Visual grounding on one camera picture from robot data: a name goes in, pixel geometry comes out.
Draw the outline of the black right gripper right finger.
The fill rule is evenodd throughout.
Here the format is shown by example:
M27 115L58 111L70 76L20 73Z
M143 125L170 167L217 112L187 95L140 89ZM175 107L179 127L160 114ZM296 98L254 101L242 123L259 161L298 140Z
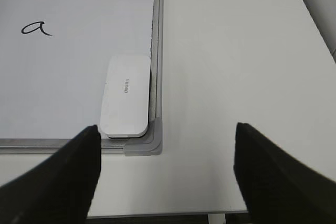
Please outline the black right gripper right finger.
M335 182L237 123L234 174L252 223L335 223Z

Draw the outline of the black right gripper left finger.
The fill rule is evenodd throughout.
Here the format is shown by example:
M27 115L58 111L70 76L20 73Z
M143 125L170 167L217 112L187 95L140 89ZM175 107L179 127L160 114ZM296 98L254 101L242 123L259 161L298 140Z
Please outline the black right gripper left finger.
M101 136L88 126L1 186L1 223L85 223L101 172Z

